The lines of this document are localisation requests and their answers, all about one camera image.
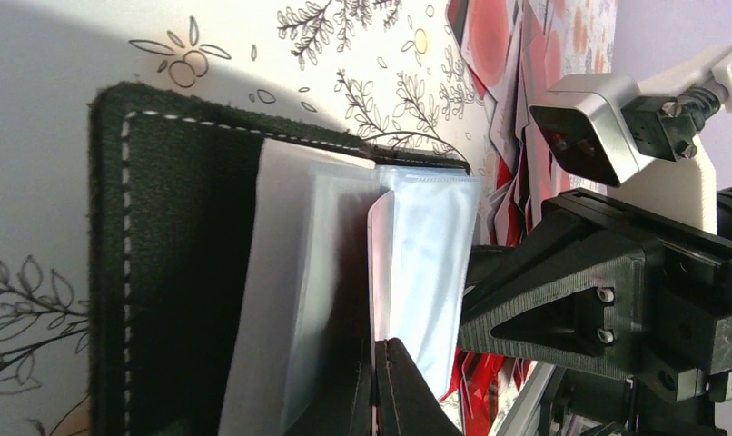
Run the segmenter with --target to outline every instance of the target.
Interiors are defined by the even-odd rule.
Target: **wallet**
[[[143,84],[102,91],[90,124],[94,436],[217,434],[267,141],[470,171]]]

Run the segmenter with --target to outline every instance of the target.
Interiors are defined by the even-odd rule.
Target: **berry drawing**
[[[167,35],[171,41],[170,44],[150,39],[132,39],[128,43],[152,55],[164,56],[157,67],[157,72],[167,71],[171,80],[182,88],[194,86],[199,77],[208,73],[209,56],[228,61],[232,59],[232,56],[221,47],[213,44],[200,44],[200,28],[193,16],[190,17],[190,32],[186,43],[170,30]]]

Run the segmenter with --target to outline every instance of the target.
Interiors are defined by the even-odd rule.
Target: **wallet pocket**
[[[142,84],[99,95],[90,139],[93,435],[216,434],[265,140],[468,169]]]

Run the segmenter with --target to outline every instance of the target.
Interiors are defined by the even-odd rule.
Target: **floral tablecloth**
[[[608,65],[614,5],[592,3],[527,2],[535,35],[558,11],[549,75]],[[527,9],[491,4],[509,30],[483,32],[479,52],[481,38],[520,32]],[[474,78],[452,27],[445,0],[0,0],[0,435],[87,433],[87,106],[98,90],[139,81],[457,154],[485,181],[476,242],[492,243],[502,158],[491,90],[517,79]]]

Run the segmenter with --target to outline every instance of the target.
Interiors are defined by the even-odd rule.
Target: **white stitching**
[[[323,144],[323,145],[329,145],[336,148],[341,148],[345,150],[353,150],[353,151],[360,151],[361,149],[358,147],[352,147],[347,145],[341,145],[341,144],[334,144],[329,143],[326,141],[317,141],[313,139],[307,139],[307,138],[298,138],[296,136],[288,136],[287,134],[274,134],[272,132],[263,132],[256,129],[247,129],[245,127],[240,126],[230,126],[227,124],[217,124],[211,121],[198,121],[192,117],[182,117],[180,115],[176,114],[161,114],[157,111],[141,111],[136,112],[132,111],[125,115],[123,119],[123,124],[120,132],[120,138],[121,138],[121,148],[122,148],[122,163],[123,163],[123,170],[121,175],[121,185],[123,188],[123,282],[124,282],[124,329],[125,329],[125,345],[123,349],[123,357],[124,357],[124,367],[125,367],[125,380],[124,380],[124,398],[125,398],[125,411],[124,411],[124,433],[125,436],[130,436],[130,421],[131,421],[131,350],[130,350],[130,342],[131,342],[131,336],[133,332],[131,331],[131,303],[130,303],[130,297],[131,297],[131,232],[132,232],[132,223],[131,223],[131,205],[132,205],[132,196],[131,196],[131,143],[130,143],[130,136],[131,136],[131,120],[139,115],[146,115],[146,116],[160,116],[165,120],[180,120],[185,123],[191,123],[191,124],[199,124],[209,127],[219,127],[224,130],[233,130],[237,132],[244,132],[248,134],[258,134],[265,137],[276,137],[276,138],[288,138],[292,141],[301,141],[304,143],[311,143],[311,144]],[[416,161],[411,159],[403,159],[399,157],[389,157],[389,156],[383,156],[384,159],[389,161],[395,161],[395,162],[405,162],[405,163],[411,163],[411,164],[428,164],[427,162],[423,161]],[[457,165],[450,165],[445,163],[434,163],[436,166],[444,166],[449,168],[458,168]]]

